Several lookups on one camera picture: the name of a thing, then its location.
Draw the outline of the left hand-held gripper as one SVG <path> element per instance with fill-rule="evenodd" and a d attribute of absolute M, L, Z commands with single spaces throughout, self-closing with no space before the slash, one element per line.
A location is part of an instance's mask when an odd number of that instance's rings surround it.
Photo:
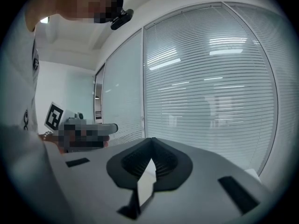
<path fill-rule="evenodd" d="M 55 103 L 51 103 L 44 125 L 48 131 L 57 136 L 58 145 L 64 153 L 95 150 L 93 142 L 98 134 L 98 127 L 94 121 L 84 119 L 82 113 L 64 110 Z M 102 124 L 104 134 L 118 131 L 117 124 Z"/>

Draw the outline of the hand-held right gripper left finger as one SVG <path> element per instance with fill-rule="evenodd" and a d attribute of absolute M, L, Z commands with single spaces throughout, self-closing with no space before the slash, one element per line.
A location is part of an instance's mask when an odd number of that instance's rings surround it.
<path fill-rule="evenodd" d="M 154 224 L 146 210 L 136 220 L 118 213 L 120 208 L 129 204 L 132 191 L 117 187 L 106 168 L 112 156 L 141 141 L 137 139 L 127 144 L 68 154 L 60 154 L 55 145 L 46 142 L 48 160 L 60 191 L 53 197 L 55 222 Z"/>

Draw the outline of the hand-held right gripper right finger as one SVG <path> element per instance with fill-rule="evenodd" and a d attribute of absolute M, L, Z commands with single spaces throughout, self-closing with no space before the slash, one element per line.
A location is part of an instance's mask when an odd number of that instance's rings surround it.
<path fill-rule="evenodd" d="M 139 224 L 246 224 L 245 214 L 270 197 L 256 178 L 224 157 L 152 138 L 158 169 L 153 198 Z"/>

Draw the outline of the person's left forearm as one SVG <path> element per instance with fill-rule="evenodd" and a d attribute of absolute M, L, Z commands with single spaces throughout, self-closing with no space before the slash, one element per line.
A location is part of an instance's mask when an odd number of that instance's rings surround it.
<path fill-rule="evenodd" d="M 48 142 L 55 145 L 61 154 L 64 153 L 64 150 L 58 145 L 57 136 L 54 136 L 53 132 L 47 131 L 44 134 L 38 134 L 38 136 L 43 142 Z"/>

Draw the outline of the person's left hand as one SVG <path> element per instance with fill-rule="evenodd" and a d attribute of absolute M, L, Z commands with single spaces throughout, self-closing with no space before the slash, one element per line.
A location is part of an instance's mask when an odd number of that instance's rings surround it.
<path fill-rule="evenodd" d="M 108 147 L 110 137 L 109 136 L 97 136 L 93 142 L 93 147 L 95 148 L 105 148 Z"/>

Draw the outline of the person's grey printed T-shirt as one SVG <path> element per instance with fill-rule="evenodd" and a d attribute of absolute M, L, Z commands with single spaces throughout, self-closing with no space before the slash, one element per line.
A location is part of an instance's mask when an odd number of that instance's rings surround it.
<path fill-rule="evenodd" d="M 35 33 L 22 9 L 0 48 L 0 159 L 22 200 L 48 224 L 71 224 L 68 202 L 38 136 Z"/>

